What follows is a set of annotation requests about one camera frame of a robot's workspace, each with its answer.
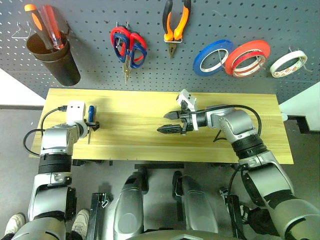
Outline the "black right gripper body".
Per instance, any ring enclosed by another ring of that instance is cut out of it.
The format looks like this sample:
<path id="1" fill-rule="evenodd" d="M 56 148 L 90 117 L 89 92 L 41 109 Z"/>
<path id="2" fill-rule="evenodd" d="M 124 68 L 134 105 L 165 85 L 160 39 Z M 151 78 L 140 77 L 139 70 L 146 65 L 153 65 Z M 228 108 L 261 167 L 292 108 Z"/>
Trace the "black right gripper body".
<path id="1" fill-rule="evenodd" d="M 181 134 L 186 135 L 187 132 L 192 132 L 194 130 L 192 114 L 189 112 L 181 111 L 179 113 L 179 119 L 183 123 Z"/>

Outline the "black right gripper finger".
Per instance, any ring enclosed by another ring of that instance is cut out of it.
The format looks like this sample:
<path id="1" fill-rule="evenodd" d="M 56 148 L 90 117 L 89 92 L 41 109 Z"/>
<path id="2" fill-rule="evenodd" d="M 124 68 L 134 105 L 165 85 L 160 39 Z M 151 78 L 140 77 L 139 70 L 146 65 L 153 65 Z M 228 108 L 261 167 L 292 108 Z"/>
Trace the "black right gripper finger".
<path id="1" fill-rule="evenodd" d="M 165 119 L 169 119 L 169 120 L 179 120 L 179 119 L 186 118 L 184 113 L 181 111 L 170 111 L 170 112 L 166 113 L 163 117 Z"/>
<path id="2" fill-rule="evenodd" d="M 183 128 L 179 124 L 166 124 L 157 128 L 157 131 L 162 134 L 182 134 Z"/>

